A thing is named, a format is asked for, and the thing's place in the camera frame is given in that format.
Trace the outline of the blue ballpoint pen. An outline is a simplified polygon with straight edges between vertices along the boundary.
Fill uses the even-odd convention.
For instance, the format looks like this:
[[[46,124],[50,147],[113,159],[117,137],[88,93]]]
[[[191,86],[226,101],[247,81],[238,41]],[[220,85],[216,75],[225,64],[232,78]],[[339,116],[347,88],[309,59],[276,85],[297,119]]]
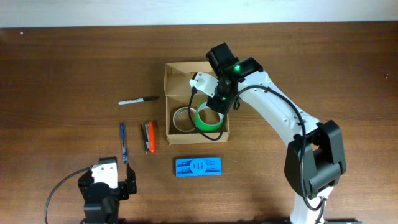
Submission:
[[[128,150],[126,147],[126,135],[125,135],[124,123],[120,122],[119,127],[120,127],[121,143],[122,143],[123,163],[127,164],[128,163]]]

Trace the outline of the green tape roll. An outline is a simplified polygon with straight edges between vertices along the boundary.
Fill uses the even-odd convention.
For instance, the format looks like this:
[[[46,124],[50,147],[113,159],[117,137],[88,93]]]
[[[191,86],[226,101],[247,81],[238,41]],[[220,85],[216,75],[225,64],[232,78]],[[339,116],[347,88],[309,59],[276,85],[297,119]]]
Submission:
[[[200,118],[200,111],[205,110],[205,109],[210,109],[209,106],[206,105],[207,101],[203,101],[202,103],[200,103],[196,109],[196,113],[195,113],[195,124],[197,126],[197,128],[200,131],[203,132],[212,132],[212,131],[216,131],[218,130],[221,125],[223,124],[223,119],[224,119],[224,115],[221,113],[217,113],[219,116],[219,121],[216,124],[208,124],[206,122],[204,122],[201,118]]]

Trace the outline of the brown cardboard box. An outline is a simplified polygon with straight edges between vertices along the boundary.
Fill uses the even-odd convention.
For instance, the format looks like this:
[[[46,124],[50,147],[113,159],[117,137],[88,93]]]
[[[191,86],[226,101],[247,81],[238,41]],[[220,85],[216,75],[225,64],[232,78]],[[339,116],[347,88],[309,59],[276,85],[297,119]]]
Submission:
[[[196,130],[190,133],[183,133],[177,130],[173,124],[173,115],[180,107],[188,106],[191,96],[191,86],[189,81],[195,72],[216,75],[208,62],[179,62],[165,64],[164,91],[166,97],[166,137],[170,145],[172,144],[198,144],[226,142],[229,137],[229,120],[226,120],[222,137],[217,141],[211,141],[202,136]],[[198,91],[192,101],[192,108],[203,101],[207,101],[208,96]],[[200,111],[200,118],[208,124],[216,124],[219,121],[217,112],[210,109]]]

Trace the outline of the clear packing tape roll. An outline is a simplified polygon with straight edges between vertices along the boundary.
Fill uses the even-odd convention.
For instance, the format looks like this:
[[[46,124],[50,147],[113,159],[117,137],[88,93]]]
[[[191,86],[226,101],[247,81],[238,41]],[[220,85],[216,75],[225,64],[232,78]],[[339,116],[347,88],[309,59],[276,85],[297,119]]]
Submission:
[[[187,106],[180,107],[173,115],[173,124],[175,128],[183,133],[190,133],[195,130],[195,124],[190,122],[190,118],[194,120],[196,110]]]

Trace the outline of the white black-capped marker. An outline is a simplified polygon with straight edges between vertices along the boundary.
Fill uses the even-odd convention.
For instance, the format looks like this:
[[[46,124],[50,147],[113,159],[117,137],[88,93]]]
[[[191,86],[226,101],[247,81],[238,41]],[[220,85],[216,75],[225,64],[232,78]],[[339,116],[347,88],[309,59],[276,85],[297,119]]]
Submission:
[[[159,96],[145,96],[142,98],[135,98],[135,99],[130,99],[130,100],[123,100],[119,101],[118,105],[128,105],[128,104],[133,104],[133,103],[142,103],[145,101],[153,101],[159,99]]]

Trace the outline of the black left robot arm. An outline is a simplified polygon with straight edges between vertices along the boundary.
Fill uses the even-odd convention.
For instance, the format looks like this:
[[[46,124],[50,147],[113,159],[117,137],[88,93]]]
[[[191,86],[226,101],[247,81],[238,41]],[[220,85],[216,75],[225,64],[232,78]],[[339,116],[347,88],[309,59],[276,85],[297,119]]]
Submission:
[[[118,223],[120,202],[137,192],[136,175],[126,166],[127,178],[118,180],[117,157],[102,157],[78,179],[85,201],[86,223]]]

